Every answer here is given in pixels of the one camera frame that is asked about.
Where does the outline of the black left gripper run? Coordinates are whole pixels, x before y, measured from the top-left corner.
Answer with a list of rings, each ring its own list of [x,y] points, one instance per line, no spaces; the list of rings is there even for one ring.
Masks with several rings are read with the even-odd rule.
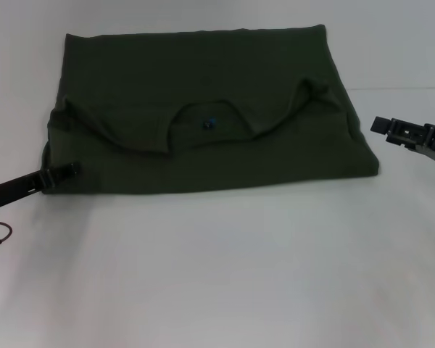
[[[78,162],[40,169],[34,173],[0,184],[0,207],[23,199],[28,195],[55,189],[80,172]]]

